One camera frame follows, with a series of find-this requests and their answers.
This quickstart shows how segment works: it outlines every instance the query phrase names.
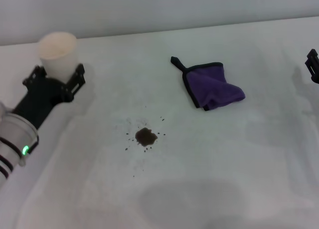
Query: purple cloth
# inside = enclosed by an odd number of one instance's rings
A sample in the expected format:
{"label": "purple cloth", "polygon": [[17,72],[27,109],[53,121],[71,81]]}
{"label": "purple cloth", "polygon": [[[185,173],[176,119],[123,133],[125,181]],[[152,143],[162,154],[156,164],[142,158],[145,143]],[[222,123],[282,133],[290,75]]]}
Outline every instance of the purple cloth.
{"label": "purple cloth", "polygon": [[176,57],[172,57],[170,61],[183,72],[185,87],[196,108],[208,111],[245,98],[241,88],[226,82],[222,63],[186,68]]}

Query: white tablecloth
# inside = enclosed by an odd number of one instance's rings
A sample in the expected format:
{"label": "white tablecloth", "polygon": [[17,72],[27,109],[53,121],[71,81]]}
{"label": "white tablecloth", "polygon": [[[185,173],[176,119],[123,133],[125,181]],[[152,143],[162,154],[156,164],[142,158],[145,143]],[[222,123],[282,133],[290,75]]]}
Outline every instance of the white tablecloth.
{"label": "white tablecloth", "polygon": [[[2,188],[0,228],[317,229],[319,85],[304,62],[318,29],[313,17],[78,40],[87,83]],[[196,109],[171,56],[222,62],[246,99]],[[36,64],[35,44],[0,47],[8,107]],[[145,125],[160,133],[146,152],[129,140]]]}

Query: black stripe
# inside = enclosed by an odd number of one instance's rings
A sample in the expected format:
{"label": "black stripe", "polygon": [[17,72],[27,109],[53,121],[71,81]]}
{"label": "black stripe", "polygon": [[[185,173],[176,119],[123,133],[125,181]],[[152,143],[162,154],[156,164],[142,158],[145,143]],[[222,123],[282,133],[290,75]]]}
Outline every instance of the black stripe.
{"label": "black stripe", "polygon": [[209,111],[208,105],[205,105],[205,106],[203,107],[203,109],[204,109],[205,111]]}
{"label": "black stripe", "polygon": [[196,108],[200,108],[199,103],[195,97],[195,95],[193,94],[193,91],[191,90],[188,80],[187,80],[187,73],[183,73],[183,81],[186,87],[186,90],[188,91],[188,94],[190,95],[191,99],[193,100],[193,103],[195,104]]}
{"label": "black stripe", "polygon": [[1,166],[0,166],[0,173],[2,173],[5,176],[5,178],[8,179],[9,173]]}
{"label": "black stripe", "polygon": [[186,67],[181,63],[181,61],[176,58],[176,57],[171,57],[170,58],[170,62],[176,67],[178,68],[180,71],[182,72],[186,72]]}
{"label": "black stripe", "polygon": [[0,161],[3,162],[10,169],[11,172],[13,171],[13,166],[11,162],[9,162],[6,158],[4,158],[1,155],[0,155]]}
{"label": "black stripe", "polygon": [[3,144],[6,144],[8,147],[14,150],[20,158],[22,158],[22,152],[14,144],[9,142],[7,139],[1,138],[1,137],[0,137],[0,142],[2,142]]}

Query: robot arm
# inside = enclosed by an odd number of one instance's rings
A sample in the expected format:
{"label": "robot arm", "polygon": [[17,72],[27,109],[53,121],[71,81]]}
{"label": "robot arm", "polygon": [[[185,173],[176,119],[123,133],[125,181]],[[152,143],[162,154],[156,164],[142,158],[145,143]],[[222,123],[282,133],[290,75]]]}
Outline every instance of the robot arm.
{"label": "robot arm", "polygon": [[23,81],[28,89],[25,97],[8,112],[0,103],[0,188],[17,164],[24,165],[26,156],[39,143],[37,130],[59,103],[72,102],[85,84],[84,67],[79,64],[65,84],[49,78],[43,67],[35,67]]}
{"label": "robot arm", "polygon": [[318,53],[315,49],[312,49],[307,55],[308,60],[305,62],[310,74],[311,80],[315,83],[319,83],[319,59]]}

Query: white wall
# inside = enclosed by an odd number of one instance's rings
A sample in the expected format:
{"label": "white wall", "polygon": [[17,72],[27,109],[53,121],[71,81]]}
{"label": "white wall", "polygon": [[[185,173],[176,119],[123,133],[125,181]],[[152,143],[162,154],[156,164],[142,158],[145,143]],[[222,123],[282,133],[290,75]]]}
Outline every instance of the white wall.
{"label": "white wall", "polygon": [[319,15],[319,0],[0,0],[0,45]]}

